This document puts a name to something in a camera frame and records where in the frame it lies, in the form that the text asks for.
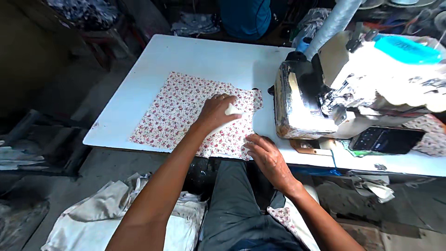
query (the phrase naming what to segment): mobile phone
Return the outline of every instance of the mobile phone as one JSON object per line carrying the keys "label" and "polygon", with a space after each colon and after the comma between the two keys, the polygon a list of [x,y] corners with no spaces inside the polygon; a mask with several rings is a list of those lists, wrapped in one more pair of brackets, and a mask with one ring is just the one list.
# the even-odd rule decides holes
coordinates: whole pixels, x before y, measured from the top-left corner
{"label": "mobile phone", "polygon": [[407,154],[424,136],[421,129],[371,126],[354,136],[350,150]]}

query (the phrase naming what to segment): person's right hand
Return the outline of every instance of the person's right hand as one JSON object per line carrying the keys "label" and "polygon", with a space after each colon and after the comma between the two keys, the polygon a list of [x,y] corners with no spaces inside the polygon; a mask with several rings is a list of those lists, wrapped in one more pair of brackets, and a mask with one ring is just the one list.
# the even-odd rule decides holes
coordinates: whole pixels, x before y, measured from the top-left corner
{"label": "person's right hand", "polygon": [[291,174],[282,154],[271,139],[257,134],[248,135],[246,139],[250,141],[244,145],[250,150],[248,155],[277,190],[289,197],[304,189],[302,183]]}

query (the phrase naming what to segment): gray pants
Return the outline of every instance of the gray pants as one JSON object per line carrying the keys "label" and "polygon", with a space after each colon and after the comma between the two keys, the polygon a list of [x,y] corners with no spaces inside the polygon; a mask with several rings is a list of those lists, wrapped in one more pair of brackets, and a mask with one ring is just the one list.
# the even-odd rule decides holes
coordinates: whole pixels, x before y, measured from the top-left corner
{"label": "gray pants", "polygon": [[[285,197],[277,191],[270,206],[280,208],[284,205]],[[260,211],[246,175],[245,163],[222,161],[198,250],[227,251],[242,239],[270,238],[297,242],[284,226]]]}

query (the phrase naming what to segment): floral fabric scrap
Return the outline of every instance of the floral fabric scrap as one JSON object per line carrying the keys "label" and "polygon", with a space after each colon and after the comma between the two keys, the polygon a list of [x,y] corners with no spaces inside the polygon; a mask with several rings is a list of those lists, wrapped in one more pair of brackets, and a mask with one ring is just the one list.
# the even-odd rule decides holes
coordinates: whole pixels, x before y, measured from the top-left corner
{"label": "floral fabric scrap", "polygon": [[198,149],[197,156],[209,158],[214,154],[225,154],[249,160],[248,149],[243,144],[247,142],[245,137],[254,133],[252,116],[262,108],[261,91],[242,90],[229,83],[176,72],[170,73],[130,141],[161,149],[174,149],[197,120],[206,99],[223,93],[237,96],[234,106],[246,114],[231,126],[208,135]]}

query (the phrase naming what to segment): wall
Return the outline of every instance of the wall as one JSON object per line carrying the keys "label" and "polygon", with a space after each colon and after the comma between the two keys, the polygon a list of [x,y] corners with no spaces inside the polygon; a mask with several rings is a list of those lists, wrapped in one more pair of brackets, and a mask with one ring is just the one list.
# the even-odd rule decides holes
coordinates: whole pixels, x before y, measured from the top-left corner
{"label": "wall", "polygon": [[16,5],[0,1],[0,119],[29,102],[67,63],[68,50]]}

